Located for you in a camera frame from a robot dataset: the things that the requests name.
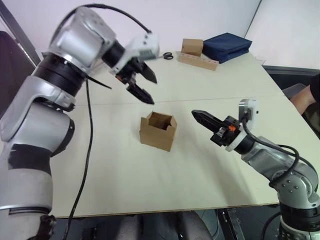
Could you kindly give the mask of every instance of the white wall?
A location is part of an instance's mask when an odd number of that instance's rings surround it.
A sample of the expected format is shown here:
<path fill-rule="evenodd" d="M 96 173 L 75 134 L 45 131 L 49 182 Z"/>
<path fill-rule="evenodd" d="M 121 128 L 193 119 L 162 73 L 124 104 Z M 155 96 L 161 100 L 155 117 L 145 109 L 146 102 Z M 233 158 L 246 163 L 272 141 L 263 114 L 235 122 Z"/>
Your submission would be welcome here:
<path fill-rule="evenodd" d="M 320 0 L 262 0 L 246 35 L 264 65 L 320 68 Z"/>
<path fill-rule="evenodd" d="M 88 0 L 3 0 L 37 52 L 47 50 L 63 17 Z M 127 11 L 160 35 L 161 51 L 181 49 L 183 38 L 207 39 L 230 32 L 244 37 L 259 0 L 108 0 L 97 1 Z M 143 30 L 110 10 L 96 10 L 123 45 Z"/>

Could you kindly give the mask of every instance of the navy blue cloth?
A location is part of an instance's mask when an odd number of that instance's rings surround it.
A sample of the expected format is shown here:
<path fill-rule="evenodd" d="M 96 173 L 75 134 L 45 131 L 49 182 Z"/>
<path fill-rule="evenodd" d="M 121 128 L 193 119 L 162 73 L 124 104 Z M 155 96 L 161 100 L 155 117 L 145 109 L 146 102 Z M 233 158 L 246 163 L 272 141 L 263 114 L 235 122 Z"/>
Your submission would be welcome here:
<path fill-rule="evenodd" d="M 252 41 L 224 33 L 203 42 L 202 53 L 220 64 L 249 52 Z"/>

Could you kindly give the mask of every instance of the person's hand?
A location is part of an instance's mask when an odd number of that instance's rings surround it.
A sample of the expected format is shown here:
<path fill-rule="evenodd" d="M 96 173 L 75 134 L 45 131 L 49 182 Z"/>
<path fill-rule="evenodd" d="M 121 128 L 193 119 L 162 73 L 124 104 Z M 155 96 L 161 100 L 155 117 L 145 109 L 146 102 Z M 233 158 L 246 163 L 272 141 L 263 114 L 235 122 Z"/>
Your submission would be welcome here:
<path fill-rule="evenodd" d="M 303 114 L 309 105 L 316 102 L 311 93 L 310 85 L 306 86 L 302 91 L 290 99 L 300 114 Z"/>

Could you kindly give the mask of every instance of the black scissors handle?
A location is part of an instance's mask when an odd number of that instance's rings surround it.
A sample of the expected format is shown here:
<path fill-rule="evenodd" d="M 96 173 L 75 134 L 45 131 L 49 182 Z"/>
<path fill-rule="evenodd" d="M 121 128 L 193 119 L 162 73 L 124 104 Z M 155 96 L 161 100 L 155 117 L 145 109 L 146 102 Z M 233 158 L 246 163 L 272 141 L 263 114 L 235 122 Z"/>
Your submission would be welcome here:
<path fill-rule="evenodd" d="M 169 51 L 165 52 L 162 56 L 165 60 L 171 60 L 174 58 L 174 56 L 172 55 L 172 52 L 169 52 Z"/>

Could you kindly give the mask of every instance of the black strap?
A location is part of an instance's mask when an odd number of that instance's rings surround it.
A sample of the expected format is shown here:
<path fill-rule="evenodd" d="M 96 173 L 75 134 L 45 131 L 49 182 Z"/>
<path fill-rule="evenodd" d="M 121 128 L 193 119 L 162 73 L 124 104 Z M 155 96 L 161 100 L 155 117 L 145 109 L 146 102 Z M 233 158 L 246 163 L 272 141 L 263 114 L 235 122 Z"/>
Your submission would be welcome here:
<path fill-rule="evenodd" d="M 36 236 L 29 238 L 28 240 L 49 240 L 53 235 L 54 227 L 56 225 L 55 216 L 42 215 L 40 217 L 40 226 Z"/>

